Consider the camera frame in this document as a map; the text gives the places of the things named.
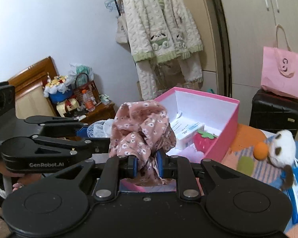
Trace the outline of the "pink floral cloth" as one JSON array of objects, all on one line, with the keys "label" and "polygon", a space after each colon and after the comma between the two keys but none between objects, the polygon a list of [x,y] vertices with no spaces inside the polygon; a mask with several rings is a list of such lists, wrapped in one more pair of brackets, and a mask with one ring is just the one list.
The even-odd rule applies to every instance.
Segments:
[{"label": "pink floral cloth", "polygon": [[109,156],[135,156],[137,176],[130,180],[138,186],[161,186],[171,182],[160,177],[157,151],[170,151],[176,137],[166,108],[150,100],[124,103],[114,118]]}]

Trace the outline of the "green plush leaf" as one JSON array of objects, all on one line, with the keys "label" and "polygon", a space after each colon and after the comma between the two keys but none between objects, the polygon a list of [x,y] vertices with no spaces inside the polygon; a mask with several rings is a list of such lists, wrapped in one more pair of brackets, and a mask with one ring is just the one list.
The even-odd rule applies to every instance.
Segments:
[{"label": "green plush leaf", "polygon": [[241,156],[237,163],[237,171],[247,176],[252,176],[254,169],[254,161],[247,156]]}]

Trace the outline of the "orange plush ball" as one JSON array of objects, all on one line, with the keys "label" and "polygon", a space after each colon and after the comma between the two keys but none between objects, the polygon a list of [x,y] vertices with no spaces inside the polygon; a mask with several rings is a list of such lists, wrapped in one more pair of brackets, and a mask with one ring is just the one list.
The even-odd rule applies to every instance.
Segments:
[{"label": "orange plush ball", "polygon": [[255,159],[262,161],[268,157],[269,148],[268,145],[264,142],[259,142],[253,148],[253,156]]}]

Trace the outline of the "white panda plush toy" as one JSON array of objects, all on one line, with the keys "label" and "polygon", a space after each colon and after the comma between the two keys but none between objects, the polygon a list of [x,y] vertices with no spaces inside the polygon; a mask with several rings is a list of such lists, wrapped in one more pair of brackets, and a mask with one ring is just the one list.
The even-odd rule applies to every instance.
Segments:
[{"label": "white panda plush toy", "polygon": [[294,182],[292,165],[296,159],[296,143],[289,130],[276,133],[269,144],[269,160],[272,165],[282,169],[285,178],[280,190],[285,191],[292,187]]}]

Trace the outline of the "white small fan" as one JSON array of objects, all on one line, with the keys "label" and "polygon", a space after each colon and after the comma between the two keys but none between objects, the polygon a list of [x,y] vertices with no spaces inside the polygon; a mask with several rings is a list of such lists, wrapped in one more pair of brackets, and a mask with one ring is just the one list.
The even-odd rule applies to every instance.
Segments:
[{"label": "white small fan", "polygon": [[99,120],[91,124],[94,128],[94,137],[89,138],[109,138],[112,132],[113,119]]}]

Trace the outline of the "orange drink bottle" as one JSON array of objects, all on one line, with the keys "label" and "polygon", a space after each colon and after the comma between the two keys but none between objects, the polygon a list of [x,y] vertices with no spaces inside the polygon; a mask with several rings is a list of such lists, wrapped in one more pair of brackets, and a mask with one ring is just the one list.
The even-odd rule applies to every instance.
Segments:
[{"label": "orange drink bottle", "polygon": [[95,110],[95,105],[93,103],[93,100],[91,96],[87,93],[87,91],[84,89],[82,90],[82,95],[83,95],[83,101],[85,104],[85,108],[89,111],[92,112]]}]

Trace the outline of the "wooden nightstand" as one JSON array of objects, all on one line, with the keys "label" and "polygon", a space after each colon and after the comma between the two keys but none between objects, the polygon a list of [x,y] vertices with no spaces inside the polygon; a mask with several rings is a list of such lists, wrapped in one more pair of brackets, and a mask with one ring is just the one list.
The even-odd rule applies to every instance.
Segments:
[{"label": "wooden nightstand", "polygon": [[81,111],[78,109],[69,111],[65,113],[66,118],[77,118],[79,121],[83,123],[87,123],[88,125],[93,124],[99,120],[107,120],[113,119],[116,115],[115,104],[110,102],[109,104],[105,105],[103,103],[98,104],[95,109],[91,112],[87,111],[85,108]]}]

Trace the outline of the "white tissue pack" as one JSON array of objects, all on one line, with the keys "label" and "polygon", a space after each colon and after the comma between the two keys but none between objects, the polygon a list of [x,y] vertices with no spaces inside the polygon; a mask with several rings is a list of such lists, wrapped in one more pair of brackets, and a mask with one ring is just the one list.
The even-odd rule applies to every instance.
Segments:
[{"label": "white tissue pack", "polygon": [[178,112],[170,126],[176,137],[176,149],[184,150],[193,143],[193,137],[198,130],[204,131],[205,124],[189,119]]}]

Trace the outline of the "red strawberry plush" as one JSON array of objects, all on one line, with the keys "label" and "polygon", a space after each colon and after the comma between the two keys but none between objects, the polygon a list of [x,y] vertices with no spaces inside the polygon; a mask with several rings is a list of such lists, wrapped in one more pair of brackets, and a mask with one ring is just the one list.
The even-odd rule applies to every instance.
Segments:
[{"label": "red strawberry plush", "polygon": [[213,145],[216,139],[216,135],[206,131],[198,130],[193,137],[193,143],[197,151],[205,153]]}]

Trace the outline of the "wooden headboard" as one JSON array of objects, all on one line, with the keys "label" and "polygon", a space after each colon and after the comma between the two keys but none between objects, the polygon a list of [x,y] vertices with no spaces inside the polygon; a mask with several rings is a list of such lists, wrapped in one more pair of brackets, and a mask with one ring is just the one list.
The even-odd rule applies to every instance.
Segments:
[{"label": "wooden headboard", "polygon": [[47,57],[27,67],[8,82],[15,87],[16,116],[26,119],[34,115],[56,116],[50,100],[43,95],[48,77],[55,77],[55,69],[51,57]]}]

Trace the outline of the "dark woven handbag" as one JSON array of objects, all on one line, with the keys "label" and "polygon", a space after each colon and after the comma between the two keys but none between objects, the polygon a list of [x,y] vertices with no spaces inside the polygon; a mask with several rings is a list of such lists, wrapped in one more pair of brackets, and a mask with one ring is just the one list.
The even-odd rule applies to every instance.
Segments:
[{"label": "dark woven handbag", "polygon": [[[78,79],[84,76],[86,79],[86,82],[82,85],[78,84]],[[85,90],[87,94],[90,95],[91,99],[93,100],[93,102],[95,102],[96,104],[100,103],[100,94],[98,93],[96,84],[94,81],[90,81],[89,77],[86,73],[80,73],[77,75],[75,82],[74,82],[74,88],[73,88],[73,92],[74,95],[77,99],[77,101],[82,104],[83,103],[83,93],[82,91]]]}]

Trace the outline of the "pink storage box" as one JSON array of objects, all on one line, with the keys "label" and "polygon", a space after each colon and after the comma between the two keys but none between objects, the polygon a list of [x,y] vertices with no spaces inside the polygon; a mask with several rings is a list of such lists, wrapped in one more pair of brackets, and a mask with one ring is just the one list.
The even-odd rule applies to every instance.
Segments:
[{"label": "pink storage box", "polygon": [[150,101],[120,106],[111,132],[111,156],[135,156],[137,176],[131,183],[166,185],[158,170],[157,151],[190,162],[221,161],[237,132],[239,101],[213,93],[172,88]]}]

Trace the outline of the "patchwork bed cover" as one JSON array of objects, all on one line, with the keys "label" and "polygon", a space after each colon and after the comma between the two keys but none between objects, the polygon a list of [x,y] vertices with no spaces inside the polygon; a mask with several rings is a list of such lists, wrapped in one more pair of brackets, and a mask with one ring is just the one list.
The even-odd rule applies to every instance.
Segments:
[{"label": "patchwork bed cover", "polygon": [[[263,183],[280,188],[282,170],[271,165],[268,158],[268,146],[275,134],[238,124],[233,143],[227,151],[222,164],[239,170]],[[298,159],[298,141],[296,141]],[[298,223],[288,223],[285,233],[288,237],[298,237]]]}]

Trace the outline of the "black suitcase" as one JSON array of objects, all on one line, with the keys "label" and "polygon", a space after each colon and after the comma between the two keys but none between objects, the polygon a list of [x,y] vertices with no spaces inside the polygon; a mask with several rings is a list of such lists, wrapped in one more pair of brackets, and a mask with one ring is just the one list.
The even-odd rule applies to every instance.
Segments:
[{"label": "black suitcase", "polygon": [[298,99],[282,97],[260,89],[252,99],[249,126],[271,133],[298,132]]}]

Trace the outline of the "cream knitted cardigan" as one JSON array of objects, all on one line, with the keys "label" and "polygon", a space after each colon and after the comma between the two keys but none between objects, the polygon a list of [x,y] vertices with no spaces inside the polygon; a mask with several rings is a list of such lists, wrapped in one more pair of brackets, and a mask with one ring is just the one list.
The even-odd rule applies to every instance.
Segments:
[{"label": "cream knitted cardigan", "polygon": [[203,44],[184,0],[123,0],[142,100],[174,86],[199,88]]}]

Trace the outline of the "pink tote bag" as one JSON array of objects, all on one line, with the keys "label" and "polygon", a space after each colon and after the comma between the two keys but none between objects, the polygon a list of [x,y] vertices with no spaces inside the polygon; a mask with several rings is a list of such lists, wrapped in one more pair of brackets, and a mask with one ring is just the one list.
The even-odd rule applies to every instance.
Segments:
[{"label": "pink tote bag", "polygon": [[290,48],[263,47],[263,63],[260,86],[276,95],[298,99],[298,53]]}]

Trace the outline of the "beige wardrobe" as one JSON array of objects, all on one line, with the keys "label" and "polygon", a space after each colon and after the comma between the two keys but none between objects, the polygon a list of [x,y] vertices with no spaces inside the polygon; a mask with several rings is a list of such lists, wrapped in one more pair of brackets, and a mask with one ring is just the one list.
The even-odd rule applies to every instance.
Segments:
[{"label": "beige wardrobe", "polygon": [[203,41],[202,89],[238,99],[247,125],[260,88],[263,48],[275,40],[298,53],[298,0],[184,0]]}]

